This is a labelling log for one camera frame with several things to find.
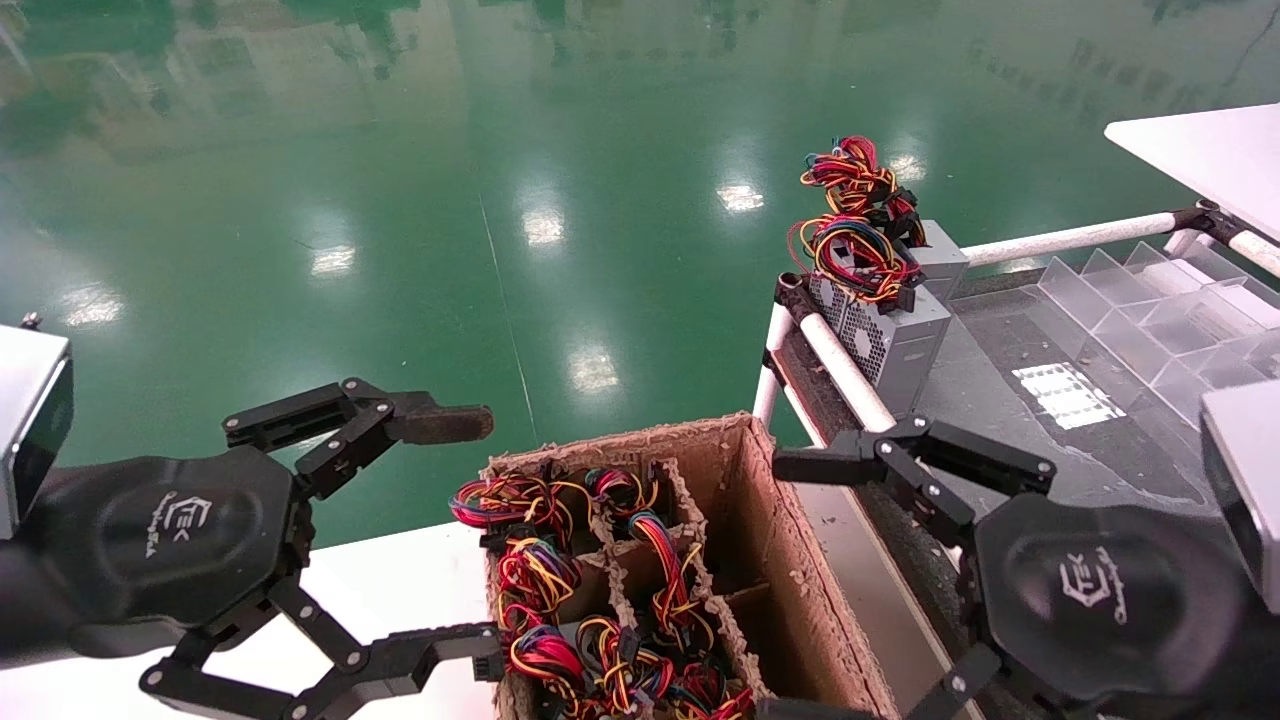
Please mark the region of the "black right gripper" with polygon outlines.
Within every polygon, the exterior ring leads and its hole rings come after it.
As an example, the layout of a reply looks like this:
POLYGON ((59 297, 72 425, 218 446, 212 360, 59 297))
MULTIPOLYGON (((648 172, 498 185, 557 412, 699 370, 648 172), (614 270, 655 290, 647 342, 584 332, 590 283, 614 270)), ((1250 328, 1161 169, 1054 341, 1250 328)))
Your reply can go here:
MULTIPOLYGON (((925 416, 842 430, 824 448, 777 448, 772 471, 792 484, 879 486, 940 543, 974 537, 979 626, 1000 651, 970 647, 905 719, 955 719, 1005 660, 1015 685, 1069 717, 1277 716, 1277 616, 1203 518, 1056 503, 1041 496, 1057 475, 1048 459, 925 416), (977 523, 933 470, 1019 496, 977 523)), ((756 719, 882 719, 795 698, 755 710, 756 719)))

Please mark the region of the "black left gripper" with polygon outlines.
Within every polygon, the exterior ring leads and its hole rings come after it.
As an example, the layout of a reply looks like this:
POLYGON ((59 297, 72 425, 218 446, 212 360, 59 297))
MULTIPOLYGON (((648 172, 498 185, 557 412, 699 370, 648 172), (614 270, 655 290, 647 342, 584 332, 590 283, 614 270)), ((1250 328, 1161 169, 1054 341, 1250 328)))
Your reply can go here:
POLYGON ((475 682, 498 683, 494 623, 360 644, 288 579, 308 565, 315 537, 306 498, 332 497, 397 443, 476 442, 493 428, 485 405, 445 406, 426 391, 348 378, 228 416, 233 450, 212 457, 56 468, 3 542, 3 666, 134 657, 179 641, 140 689, 210 719, 351 719, 421 693, 440 664, 460 659, 475 682), (266 455, 310 439, 321 442, 294 477, 266 455), (330 660, 314 685, 289 694, 204 670, 218 644, 241 643, 275 612, 330 660))

